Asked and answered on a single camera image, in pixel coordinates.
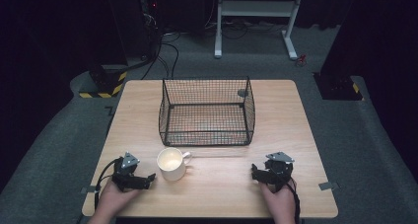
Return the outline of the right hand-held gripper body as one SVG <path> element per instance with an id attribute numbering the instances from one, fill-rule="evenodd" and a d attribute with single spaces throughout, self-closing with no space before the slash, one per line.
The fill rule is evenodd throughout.
<path id="1" fill-rule="evenodd" d="M 266 158 L 265 170 L 262 172 L 260 181 L 274 185 L 275 190 L 278 191 L 291 179 L 295 160 L 284 152 L 267 154 Z"/>

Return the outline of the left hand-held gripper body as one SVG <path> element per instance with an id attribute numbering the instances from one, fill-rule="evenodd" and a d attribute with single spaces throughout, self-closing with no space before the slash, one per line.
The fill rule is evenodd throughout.
<path id="1" fill-rule="evenodd" d="M 111 179 L 120 191 L 144 189 L 144 183 L 147 182 L 147 178 L 134 175 L 138 164 L 139 160 L 129 152 L 126 152 L 123 157 L 119 157 L 115 161 Z"/>

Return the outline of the white cup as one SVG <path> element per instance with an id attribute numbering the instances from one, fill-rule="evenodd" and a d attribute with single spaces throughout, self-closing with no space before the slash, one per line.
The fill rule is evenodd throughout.
<path id="1" fill-rule="evenodd" d="M 160 152 L 157 165 L 165 180 L 174 182 L 180 180 L 186 173 L 186 165 L 192 155 L 190 152 L 182 153 L 177 148 L 169 147 Z"/>

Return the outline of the black wire basket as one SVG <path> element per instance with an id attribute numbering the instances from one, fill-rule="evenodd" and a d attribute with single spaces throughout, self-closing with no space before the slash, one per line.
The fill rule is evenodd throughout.
<path id="1" fill-rule="evenodd" d="M 166 146 L 246 146 L 255 129 L 250 79 L 165 79 L 159 134 Z"/>

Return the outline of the person's left hand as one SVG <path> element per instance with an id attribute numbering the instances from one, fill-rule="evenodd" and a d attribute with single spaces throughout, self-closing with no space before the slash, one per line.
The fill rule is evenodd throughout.
<path id="1" fill-rule="evenodd" d="M 116 216 L 131 200 L 139 195 L 138 189 L 120 191 L 112 180 L 108 180 L 100 196 L 94 215 Z"/>

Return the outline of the person's right hand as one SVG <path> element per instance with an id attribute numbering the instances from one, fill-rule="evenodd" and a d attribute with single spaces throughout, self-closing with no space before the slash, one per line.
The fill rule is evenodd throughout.
<path id="1" fill-rule="evenodd" d="M 259 187 L 272 217 L 295 219 L 296 203 L 293 190 L 296 188 L 296 183 L 294 181 L 289 181 L 276 192 L 272 192 L 264 183 L 259 183 Z"/>

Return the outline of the black yellow striped stand base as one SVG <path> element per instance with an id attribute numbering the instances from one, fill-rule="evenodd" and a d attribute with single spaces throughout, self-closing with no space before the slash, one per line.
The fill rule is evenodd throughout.
<path id="1" fill-rule="evenodd" d="M 350 77 L 314 73 L 314 80 L 324 100 L 363 101 L 358 85 Z"/>
<path id="2" fill-rule="evenodd" d="M 88 71 L 88 76 L 78 94 L 81 98 L 113 98 L 121 91 L 127 73 L 108 71 L 102 66 L 95 66 Z"/>

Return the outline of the white metal stand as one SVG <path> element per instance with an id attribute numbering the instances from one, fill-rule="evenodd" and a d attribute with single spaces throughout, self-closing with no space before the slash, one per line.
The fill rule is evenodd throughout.
<path id="1" fill-rule="evenodd" d="M 281 32 L 291 60 L 299 58 L 291 40 L 302 0 L 293 1 L 236 1 L 217 0 L 217 21 L 214 43 L 214 57 L 222 57 L 222 18 L 223 17 L 272 17 L 288 18 L 286 29 Z"/>

